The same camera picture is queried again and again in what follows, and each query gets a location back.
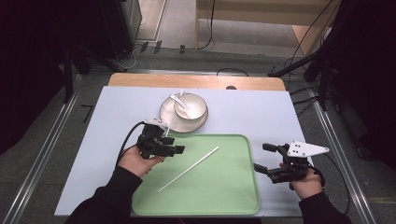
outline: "green tray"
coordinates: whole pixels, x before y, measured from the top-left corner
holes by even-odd
[[[184,153],[166,158],[143,177],[133,196],[139,216],[252,215],[260,197],[249,141],[240,134],[169,134]],[[200,160],[167,188],[157,192]]]

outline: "person's arm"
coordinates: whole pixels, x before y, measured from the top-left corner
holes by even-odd
[[[107,185],[81,203],[66,220],[66,224],[124,223],[131,215],[132,195],[142,183],[141,177],[161,157],[143,160],[137,147],[130,148],[121,158]]]
[[[346,215],[340,213],[329,201],[322,191],[320,176],[316,175],[312,169],[308,169],[308,174],[304,180],[290,182],[297,195],[303,213],[304,224],[350,224],[352,223]]]

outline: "metal rail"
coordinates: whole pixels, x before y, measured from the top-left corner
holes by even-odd
[[[316,96],[316,94],[310,88],[308,89],[309,95],[311,97]],[[359,216],[361,217],[361,223],[375,224],[376,221],[374,214],[371,211],[370,204],[368,204],[363,190],[361,189],[361,185],[359,184],[349,164],[349,161],[347,160],[341,143],[338,140],[334,128],[332,127],[328,112],[323,111],[318,102],[315,102],[315,109],[317,111],[318,118],[323,126],[323,130],[327,135],[327,138],[332,148],[332,152],[334,153],[335,159],[337,160],[338,166],[340,167],[341,173],[346,181],[350,196],[354,204],[356,205]]]
[[[20,189],[18,190],[17,196],[15,197],[14,202],[8,210],[6,218],[3,221],[3,224],[16,224],[19,222],[24,208],[26,204],[29,202],[30,197],[35,190],[35,186],[37,185],[38,179],[46,167],[46,164],[50,158],[50,154],[58,140],[59,135],[64,127],[64,124],[69,117],[71,110],[76,102],[76,99],[79,94],[79,89],[82,84],[82,76],[77,75],[74,86],[75,92],[71,96],[70,100],[67,104],[65,104],[61,112],[59,113],[57,119],[55,120],[49,135],[47,136],[46,141],[44,142],[43,147],[40,149],[38,153],[35,163],[33,164],[29,174],[26,176],[25,180],[21,184]]]

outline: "white stick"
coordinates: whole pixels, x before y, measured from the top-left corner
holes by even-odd
[[[183,90],[180,91],[179,97],[180,97],[182,94],[183,94]],[[175,116],[175,114],[172,115],[171,122],[168,123],[168,129],[166,130],[165,137],[167,137],[168,134],[169,134],[169,130],[171,129],[171,125],[172,125],[172,123],[173,123],[173,118],[174,118],[174,116]]]
[[[178,175],[175,179],[171,180],[171,182],[167,183],[165,186],[163,186],[161,189],[159,189],[157,192],[160,192],[161,190],[165,189],[166,187],[168,187],[170,184],[172,184],[173,182],[175,182],[178,178],[180,178],[181,176],[183,176],[184,174],[186,174],[190,169],[192,169],[194,166],[196,166],[198,163],[200,163],[201,161],[203,161],[204,159],[206,159],[208,156],[212,155],[212,153],[214,153],[216,150],[218,150],[219,147],[215,147],[213,148],[209,153],[207,153],[206,155],[204,155],[200,160],[198,160],[195,164],[193,164],[192,166],[190,166],[187,170],[185,170],[183,173],[181,173],[180,175]]]

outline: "white spoon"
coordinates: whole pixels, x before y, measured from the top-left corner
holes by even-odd
[[[169,96],[172,100],[176,101],[178,104],[181,105],[181,107],[183,107],[184,112],[186,112],[186,115],[190,118],[190,119],[196,119],[194,116],[195,112],[191,111],[191,108],[189,108],[187,105],[185,105],[177,96],[175,96],[174,94],[171,94]]]

